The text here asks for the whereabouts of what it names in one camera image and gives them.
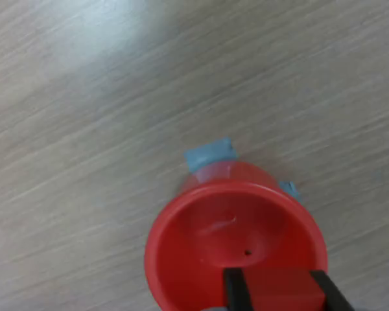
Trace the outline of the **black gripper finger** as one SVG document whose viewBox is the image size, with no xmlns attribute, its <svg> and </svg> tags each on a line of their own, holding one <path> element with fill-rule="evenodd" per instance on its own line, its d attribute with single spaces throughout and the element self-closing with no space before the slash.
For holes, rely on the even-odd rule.
<svg viewBox="0 0 389 311">
<path fill-rule="evenodd" d="M 228 310 L 253 311 L 249 289 L 241 268 L 225 268 L 223 271 Z"/>
<path fill-rule="evenodd" d="M 355 308 L 345 298 L 324 270 L 311 270 L 309 273 L 325 295 L 323 310 L 355 311 Z"/>
</svg>

